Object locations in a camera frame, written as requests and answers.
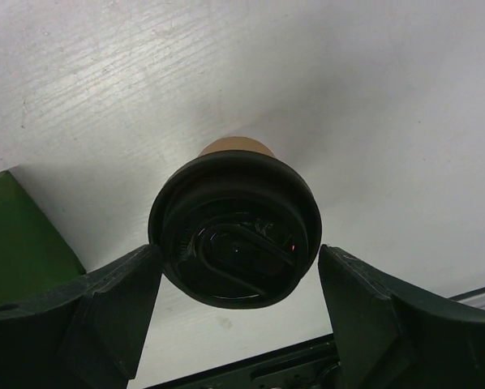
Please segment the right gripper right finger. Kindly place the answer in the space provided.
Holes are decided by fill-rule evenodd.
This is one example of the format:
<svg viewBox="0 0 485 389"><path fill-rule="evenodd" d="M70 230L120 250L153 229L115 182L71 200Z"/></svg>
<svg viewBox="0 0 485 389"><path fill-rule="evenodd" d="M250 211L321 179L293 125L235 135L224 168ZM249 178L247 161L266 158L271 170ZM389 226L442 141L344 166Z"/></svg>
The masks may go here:
<svg viewBox="0 0 485 389"><path fill-rule="evenodd" d="M485 310L321 246L340 388L485 388Z"/></svg>

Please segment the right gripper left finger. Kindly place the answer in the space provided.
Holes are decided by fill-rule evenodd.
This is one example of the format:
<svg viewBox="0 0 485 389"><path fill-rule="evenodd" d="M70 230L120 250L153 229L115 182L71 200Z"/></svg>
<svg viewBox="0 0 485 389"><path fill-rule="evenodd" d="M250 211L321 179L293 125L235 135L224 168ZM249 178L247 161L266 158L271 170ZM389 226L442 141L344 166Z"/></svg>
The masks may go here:
<svg viewBox="0 0 485 389"><path fill-rule="evenodd" d="M84 276L0 306L0 388L125 388L161 282L144 245Z"/></svg>

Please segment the green paper bag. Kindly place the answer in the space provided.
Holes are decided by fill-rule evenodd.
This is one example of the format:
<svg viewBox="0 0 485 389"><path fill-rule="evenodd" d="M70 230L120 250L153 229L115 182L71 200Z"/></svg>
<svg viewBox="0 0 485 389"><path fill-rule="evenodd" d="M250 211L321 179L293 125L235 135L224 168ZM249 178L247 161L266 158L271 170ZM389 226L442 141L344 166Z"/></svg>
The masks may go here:
<svg viewBox="0 0 485 389"><path fill-rule="evenodd" d="M85 273L75 252L15 177L0 172L0 306Z"/></svg>

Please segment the brown paper coffee cup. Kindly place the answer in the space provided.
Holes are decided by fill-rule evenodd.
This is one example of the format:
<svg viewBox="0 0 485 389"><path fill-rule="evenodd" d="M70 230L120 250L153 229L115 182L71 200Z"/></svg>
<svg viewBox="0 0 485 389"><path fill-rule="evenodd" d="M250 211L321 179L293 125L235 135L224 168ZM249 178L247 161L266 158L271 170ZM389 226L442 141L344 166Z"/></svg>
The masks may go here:
<svg viewBox="0 0 485 389"><path fill-rule="evenodd" d="M224 151L255 152L262 155L270 156L272 158L276 157L265 144L261 143L256 139L243 136L230 136L217 139L211 142L207 147L205 147L200 152L199 156L206 156L207 154L212 154L214 152Z"/></svg>

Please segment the black cup lid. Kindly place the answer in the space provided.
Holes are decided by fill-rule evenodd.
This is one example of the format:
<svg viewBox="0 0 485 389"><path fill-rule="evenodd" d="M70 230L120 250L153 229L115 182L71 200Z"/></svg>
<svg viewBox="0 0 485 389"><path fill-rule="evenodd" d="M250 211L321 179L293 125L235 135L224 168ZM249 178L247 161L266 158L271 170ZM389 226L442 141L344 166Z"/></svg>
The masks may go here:
<svg viewBox="0 0 485 389"><path fill-rule="evenodd" d="M161 249L169 281L222 309L259 309L287 298L321 238L309 185L286 163L250 151L189 161L163 185L148 218L148 240Z"/></svg>

